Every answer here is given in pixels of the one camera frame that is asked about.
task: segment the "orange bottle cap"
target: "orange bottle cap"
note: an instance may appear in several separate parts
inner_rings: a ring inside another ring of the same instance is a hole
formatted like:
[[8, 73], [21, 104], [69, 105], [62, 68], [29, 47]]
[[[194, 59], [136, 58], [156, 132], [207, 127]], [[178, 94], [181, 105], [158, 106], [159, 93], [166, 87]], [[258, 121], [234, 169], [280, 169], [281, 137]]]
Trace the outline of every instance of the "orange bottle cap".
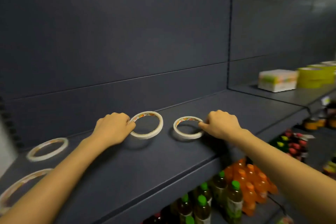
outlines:
[[249, 190], [254, 190], [254, 186], [253, 186], [253, 184], [251, 184], [250, 182], [247, 182], [247, 183], [246, 183], [246, 187], [247, 187]]
[[266, 181], [267, 177], [264, 173], [259, 173], [259, 177], [263, 180]]
[[238, 173], [240, 174], [241, 177], [246, 177], [246, 172], [243, 169], [239, 169]]
[[247, 164], [247, 168], [248, 168], [250, 171], [254, 171], [254, 166], [251, 165], [251, 164]]

